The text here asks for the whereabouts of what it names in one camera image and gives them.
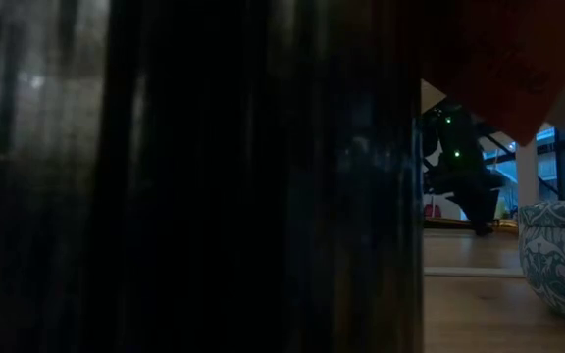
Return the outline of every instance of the window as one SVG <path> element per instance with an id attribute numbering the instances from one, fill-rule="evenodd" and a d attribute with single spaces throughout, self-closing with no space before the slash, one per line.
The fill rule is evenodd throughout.
<path id="1" fill-rule="evenodd" d="M 513 218 L 518 210 L 518 178 L 516 161 L 507 161 L 489 165 L 488 169 L 503 176 L 505 184 L 498 191 L 495 217 L 498 219 Z"/>
<path id="2" fill-rule="evenodd" d="M 557 201 L 557 160 L 554 152 L 538 155 L 538 177 L 539 200 Z"/>
<path id="3" fill-rule="evenodd" d="M 543 129 L 542 131 L 538 132 L 538 135 L 536 135 L 536 141 L 538 142 L 538 146 L 542 146 L 542 145 L 547 145 L 547 144 L 551 144 L 553 142 L 555 142 L 555 128 L 554 127 L 549 127 L 546 129 Z M 505 147 L 507 147 L 507 150 L 509 150 L 509 152 L 515 152 L 516 151 L 516 142 L 510 142 L 509 144 L 507 144 Z M 493 150 L 489 150 L 483 153 L 483 159 L 484 160 L 491 160 L 494 159 L 496 157 L 500 157 L 500 156 L 504 156 L 506 153 L 505 151 L 503 151 L 502 149 L 493 149 Z"/>

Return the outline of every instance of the glass window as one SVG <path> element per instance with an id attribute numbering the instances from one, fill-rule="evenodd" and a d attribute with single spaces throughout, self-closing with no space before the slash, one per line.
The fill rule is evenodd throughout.
<path id="1" fill-rule="evenodd" d="M 507 161 L 496 165 L 489 165 L 488 169 L 496 171 L 505 179 L 505 185 L 499 189 L 498 203 L 496 205 L 497 218 L 513 218 L 518 209 L 518 173 L 516 161 Z M 539 199 L 541 201 L 556 201 L 557 194 L 557 162 L 554 153 L 545 153 L 538 156 Z"/>
<path id="2" fill-rule="evenodd" d="M 499 189 L 498 202 L 496 203 L 495 217 L 498 219 L 511 219 L 518 210 L 518 178 L 516 161 L 507 161 L 496 165 L 489 165 L 488 169 L 496 171 L 503 176 L 505 184 Z"/>
<path id="3" fill-rule="evenodd" d="M 538 142 L 538 146 L 555 142 L 555 128 L 550 127 L 538 132 L 538 135 L 536 135 L 536 141 Z M 510 142 L 509 144 L 507 144 L 506 147 L 510 152 L 515 152 L 516 142 Z M 496 157 L 504 156 L 505 154 L 506 154 L 505 151 L 501 149 L 489 150 L 483 153 L 483 159 L 489 160 Z"/>
<path id="4" fill-rule="evenodd" d="M 548 186 L 539 182 L 539 200 L 557 201 L 557 159 L 554 152 L 538 155 L 538 177 Z"/>

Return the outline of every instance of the dark figure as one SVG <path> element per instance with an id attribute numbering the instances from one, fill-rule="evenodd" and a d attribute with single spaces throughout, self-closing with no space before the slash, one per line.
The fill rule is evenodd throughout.
<path id="1" fill-rule="evenodd" d="M 428 157 L 441 144 L 436 166 L 426 163 L 425 193 L 445 194 L 461 207 L 477 235 L 492 232 L 498 191 L 502 176 L 489 171 L 472 117 L 460 105 L 444 100 L 423 117 L 424 156 Z"/>

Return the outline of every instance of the white wall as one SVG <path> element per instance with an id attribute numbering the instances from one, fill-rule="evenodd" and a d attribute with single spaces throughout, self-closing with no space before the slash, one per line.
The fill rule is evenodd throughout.
<path id="1" fill-rule="evenodd" d="M 534 140 L 527 146 L 516 148 L 516 169 L 518 206 L 537 204 L 539 202 L 538 151 Z"/>
<path id="2" fill-rule="evenodd" d="M 427 158 L 427 160 L 434 166 L 437 164 L 439 154 L 441 153 L 441 146 L 439 144 L 437 146 L 437 151 Z M 432 195 L 424 195 L 423 201 L 425 206 L 427 204 L 431 204 L 431 196 Z M 461 208 L 457 206 L 457 204 L 446 200 L 443 196 L 433 195 L 433 200 L 435 201 L 435 204 L 441 208 L 441 216 L 443 218 L 461 220 Z"/>

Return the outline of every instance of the black object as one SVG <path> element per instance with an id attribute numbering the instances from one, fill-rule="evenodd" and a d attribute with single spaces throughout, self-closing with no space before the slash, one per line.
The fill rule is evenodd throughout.
<path id="1" fill-rule="evenodd" d="M 425 193 L 454 195 L 448 200 L 456 203 L 466 214 L 477 235 L 492 232 L 498 190 L 502 176 L 489 171 L 477 135 L 478 128 L 470 114 L 459 104 L 445 99 L 423 116 L 424 155 L 430 156 L 441 145 L 438 163 L 427 162 Z"/>
<path id="2" fill-rule="evenodd" d="M 415 2 L 104 3 L 0 9 L 0 352 L 421 352 Z"/>

